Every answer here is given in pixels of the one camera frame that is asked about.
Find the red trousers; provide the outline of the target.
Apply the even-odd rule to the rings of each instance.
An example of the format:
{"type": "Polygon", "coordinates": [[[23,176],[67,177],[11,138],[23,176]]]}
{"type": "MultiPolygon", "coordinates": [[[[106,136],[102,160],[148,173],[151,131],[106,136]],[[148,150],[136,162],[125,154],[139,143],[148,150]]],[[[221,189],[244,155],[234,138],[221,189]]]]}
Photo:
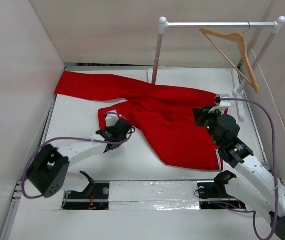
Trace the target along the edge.
{"type": "Polygon", "coordinates": [[[215,93],[113,74],[76,72],[63,73],[55,93],[88,101],[120,99],[121,103],[99,109],[99,126],[107,125],[107,112],[117,111],[143,133],[165,165],[204,171],[224,168],[218,147],[206,128],[196,126],[193,113],[194,108],[212,105],[215,93]]]}

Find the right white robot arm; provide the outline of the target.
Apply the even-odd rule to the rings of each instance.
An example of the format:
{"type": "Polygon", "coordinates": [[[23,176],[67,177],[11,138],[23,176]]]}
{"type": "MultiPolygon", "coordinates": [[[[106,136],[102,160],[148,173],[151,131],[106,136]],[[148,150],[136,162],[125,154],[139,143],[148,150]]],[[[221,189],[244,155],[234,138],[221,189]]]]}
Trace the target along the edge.
{"type": "Polygon", "coordinates": [[[213,190],[219,197],[230,195],[243,202],[270,224],[272,235],[285,240],[285,187],[239,139],[240,126],[223,114],[226,109],[221,105],[193,109],[196,125],[207,129],[218,155],[234,170],[219,173],[213,190]]]}

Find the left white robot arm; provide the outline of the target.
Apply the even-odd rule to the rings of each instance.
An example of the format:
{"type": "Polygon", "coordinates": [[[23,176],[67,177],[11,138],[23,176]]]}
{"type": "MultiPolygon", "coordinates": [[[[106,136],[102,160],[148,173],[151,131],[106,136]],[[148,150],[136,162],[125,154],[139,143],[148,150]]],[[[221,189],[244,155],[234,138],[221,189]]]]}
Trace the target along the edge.
{"type": "Polygon", "coordinates": [[[97,130],[89,138],[55,137],[40,145],[31,155],[21,176],[22,195],[30,200],[51,198],[71,185],[70,167],[92,156],[105,154],[128,142],[136,131],[124,118],[97,130]]]}

